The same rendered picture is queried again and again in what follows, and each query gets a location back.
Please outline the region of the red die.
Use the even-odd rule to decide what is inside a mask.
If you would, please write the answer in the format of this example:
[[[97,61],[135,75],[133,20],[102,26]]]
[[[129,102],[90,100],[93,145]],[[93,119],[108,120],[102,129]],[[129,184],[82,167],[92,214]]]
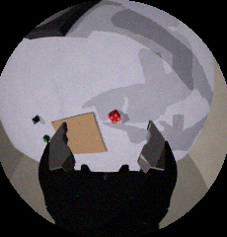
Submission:
[[[113,123],[116,123],[117,121],[121,120],[120,114],[117,110],[114,110],[109,113],[109,118]]]

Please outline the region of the black die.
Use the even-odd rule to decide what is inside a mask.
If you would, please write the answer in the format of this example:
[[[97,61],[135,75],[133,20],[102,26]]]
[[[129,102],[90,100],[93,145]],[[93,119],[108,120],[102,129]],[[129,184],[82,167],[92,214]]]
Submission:
[[[38,118],[38,116],[36,116],[32,119],[32,121],[34,122],[34,124],[36,124],[37,122],[40,121],[40,119]]]

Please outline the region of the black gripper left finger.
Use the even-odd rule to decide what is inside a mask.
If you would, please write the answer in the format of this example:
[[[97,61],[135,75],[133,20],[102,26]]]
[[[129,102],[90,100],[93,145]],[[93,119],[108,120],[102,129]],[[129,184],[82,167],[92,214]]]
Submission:
[[[63,122],[47,142],[39,162],[38,180],[46,206],[49,206],[49,191],[54,180],[65,172],[75,170],[76,161],[67,145],[67,131],[67,124]]]

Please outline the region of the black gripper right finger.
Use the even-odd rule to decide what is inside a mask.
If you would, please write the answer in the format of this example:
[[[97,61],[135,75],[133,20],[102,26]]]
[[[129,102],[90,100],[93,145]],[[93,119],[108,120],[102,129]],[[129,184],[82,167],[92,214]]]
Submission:
[[[139,172],[150,175],[160,184],[164,195],[164,208],[169,208],[177,182],[177,163],[168,141],[152,120],[149,120],[147,129],[147,143],[143,146],[137,160]]]

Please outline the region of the green die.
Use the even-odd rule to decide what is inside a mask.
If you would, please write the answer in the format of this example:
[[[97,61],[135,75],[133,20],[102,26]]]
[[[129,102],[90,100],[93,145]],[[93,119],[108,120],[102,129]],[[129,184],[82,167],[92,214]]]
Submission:
[[[43,137],[43,141],[44,141],[44,142],[47,143],[49,140],[50,140],[50,139],[49,139],[49,136],[48,136],[48,135],[45,135],[45,136]]]

